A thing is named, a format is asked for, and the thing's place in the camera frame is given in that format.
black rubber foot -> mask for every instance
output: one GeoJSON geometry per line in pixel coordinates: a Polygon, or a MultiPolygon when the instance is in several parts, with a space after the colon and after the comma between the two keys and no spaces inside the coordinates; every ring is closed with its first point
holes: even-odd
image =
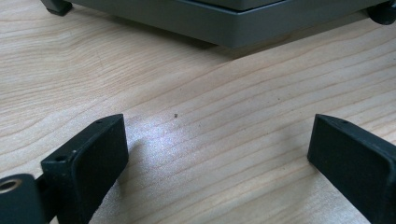
{"type": "Polygon", "coordinates": [[[73,8],[73,5],[71,3],[67,3],[66,5],[64,5],[64,8],[60,11],[54,11],[52,9],[47,8],[47,10],[54,15],[57,16],[64,16],[67,14],[67,12],[69,12],[71,9],[73,8]]]}
{"type": "Polygon", "coordinates": [[[368,13],[373,21],[382,25],[391,25],[396,21],[396,7],[389,2],[370,8],[368,13]]]}

table surface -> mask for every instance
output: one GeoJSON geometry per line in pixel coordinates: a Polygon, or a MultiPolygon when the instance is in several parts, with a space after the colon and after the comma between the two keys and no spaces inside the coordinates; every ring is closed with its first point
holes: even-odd
{"type": "Polygon", "coordinates": [[[0,8],[0,176],[41,175],[122,113],[129,164],[92,223],[368,223],[306,153],[315,114],[396,143],[395,25],[226,49],[85,7],[0,8]]]}

wooden table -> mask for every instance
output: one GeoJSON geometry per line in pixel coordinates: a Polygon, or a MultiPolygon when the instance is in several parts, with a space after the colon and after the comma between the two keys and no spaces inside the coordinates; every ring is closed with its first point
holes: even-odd
{"type": "Polygon", "coordinates": [[[396,144],[395,25],[226,49],[85,7],[0,8],[1,177],[39,176],[123,113],[130,161],[92,223],[368,223],[306,152],[317,113],[396,144]]]}

gray device base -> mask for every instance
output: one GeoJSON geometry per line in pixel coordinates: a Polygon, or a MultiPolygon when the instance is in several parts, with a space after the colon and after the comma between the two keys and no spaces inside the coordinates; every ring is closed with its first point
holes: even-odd
{"type": "MultiPolygon", "coordinates": [[[[64,10],[62,6],[67,7],[68,3],[63,0],[42,2],[52,13],[64,10]]],[[[387,1],[284,0],[247,10],[235,10],[191,0],[70,2],[217,45],[238,48],[335,20],[387,1]]]]}

screw hole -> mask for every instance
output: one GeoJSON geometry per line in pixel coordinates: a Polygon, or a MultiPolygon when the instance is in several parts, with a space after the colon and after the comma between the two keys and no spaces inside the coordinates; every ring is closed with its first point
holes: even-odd
{"type": "Polygon", "coordinates": [[[67,157],[66,156],[59,156],[55,158],[56,161],[66,161],[67,157]]]}
{"type": "Polygon", "coordinates": [[[7,193],[7,192],[14,190],[21,184],[21,182],[22,181],[20,179],[10,179],[8,181],[1,183],[0,184],[0,194],[7,193]]]}

